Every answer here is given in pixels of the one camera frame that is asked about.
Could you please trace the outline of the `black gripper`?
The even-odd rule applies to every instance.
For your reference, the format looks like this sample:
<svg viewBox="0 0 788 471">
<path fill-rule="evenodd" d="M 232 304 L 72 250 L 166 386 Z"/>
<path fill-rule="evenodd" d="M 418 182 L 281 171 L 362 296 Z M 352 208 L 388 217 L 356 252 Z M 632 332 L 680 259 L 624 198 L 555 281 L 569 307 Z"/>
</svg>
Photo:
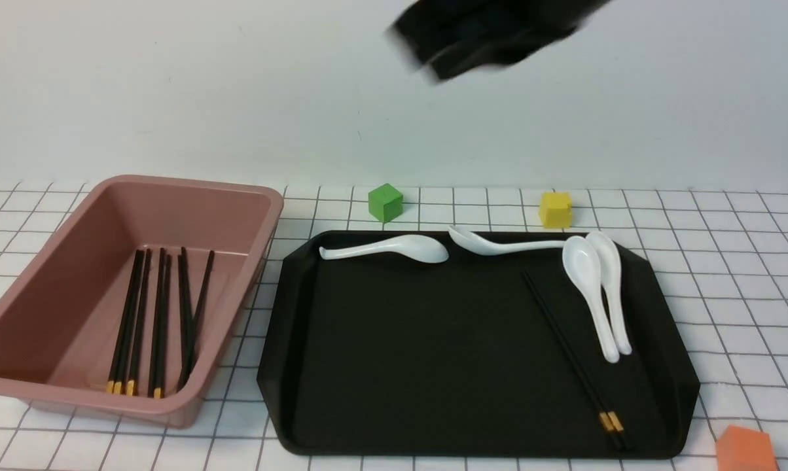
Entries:
<svg viewBox="0 0 788 471">
<path fill-rule="evenodd" d="M 507 68 L 582 29 L 607 1 L 415 1 L 391 24 L 416 69 L 436 83 Z"/>
</svg>

